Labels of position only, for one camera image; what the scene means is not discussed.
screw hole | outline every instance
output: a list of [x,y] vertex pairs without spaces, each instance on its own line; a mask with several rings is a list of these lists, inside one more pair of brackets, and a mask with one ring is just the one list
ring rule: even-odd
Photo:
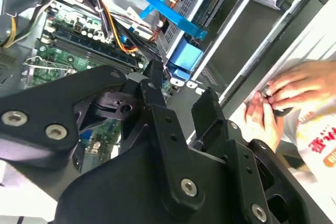
[[260,217],[262,217],[262,216],[263,216],[263,213],[261,212],[261,210],[260,210],[260,209],[257,209],[257,215],[259,215]]
[[224,155],[223,157],[221,157],[221,159],[227,161],[227,155]]
[[21,120],[21,116],[19,116],[19,115],[11,115],[11,116],[9,116],[9,118],[8,118],[11,122],[19,122],[20,120]]
[[246,167],[246,171],[247,171],[248,173],[252,174],[252,170],[251,170],[250,167]]
[[175,135],[170,135],[170,139],[171,139],[171,140],[173,140],[174,142],[176,142],[176,141],[177,141],[177,138],[176,138],[176,136],[175,136]]
[[125,104],[124,106],[122,106],[120,108],[120,112],[123,113],[123,114],[126,114],[127,112],[130,112],[132,110],[132,106],[129,105],[129,104]]

blue drive bracket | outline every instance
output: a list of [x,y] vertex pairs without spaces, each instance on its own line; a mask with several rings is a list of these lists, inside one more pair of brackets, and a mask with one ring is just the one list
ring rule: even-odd
[[187,81],[202,56],[203,51],[189,44],[183,37],[169,59],[167,66],[172,76]]
[[177,25],[177,27],[187,34],[190,34],[193,37],[198,39],[204,39],[207,32],[200,29],[198,26],[194,25],[183,16],[166,6],[160,0],[146,0],[148,3],[153,5],[155,9],[157,9],[162,15],[164,15],[167,19],[172,21]]
[[183,37],[169,61],[188,72],[192,72],[202,55],[202,50],[189,44]]

blue plastic clip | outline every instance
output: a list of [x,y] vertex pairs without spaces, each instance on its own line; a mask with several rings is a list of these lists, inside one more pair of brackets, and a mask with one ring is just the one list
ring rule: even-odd
[[153,5],[155,9],[157,9],[162,15],[164,15],[167,19],[171,20],[173,23],[177,25],[177,27],[186,33],[192,35],[193,37],[204,39],[207,32],[200,29],[193,23],[189,22],[183,16],[170,9],[160,0],[146,0],[148,3]]
[[154,5],[149,5],[145,10],[143,10],[139,16],[141,19],[145,19],[149,13],[151,13],[155,9]]

metal screw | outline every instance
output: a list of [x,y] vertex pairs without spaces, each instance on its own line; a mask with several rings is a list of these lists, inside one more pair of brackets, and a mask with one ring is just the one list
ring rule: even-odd
[[259,142],[259,146],[260,146],[261,148],[263,148],[264,150],[266,150],[266,146],[265,146],[262,142]]
[[120,74],[118,74],[117,72],[111,72],[111,75],[116,78],[120,77]]
[[252,204],[251,209],[253,215],[257,217],[258,220],[260,220],[262,223],[265,223],[267,221],[267,215],[259,205]]
[[181,180],[181,188],[182,191],[190,197],[195,197],[197,195],[197,187],[195,183],[188,178]]
[[235,124],[234,122],[230,122],[230,125],[232,126],[232,128],[234,128],[235,130],[238,129],[237,124]]
[[54,140],[61,140],[67,136],[68,131],[62,125],[52,124],[46,128],[46,134],[48,138]]
[[1,117],[2,122],[9,126],[21,126],[28,121],[28,117],[21,111],[7,111]]
[[148,86],[151,87],[151,88],[156,89],[156,86],[153,83],[151,83],[151,82],[148,83]]

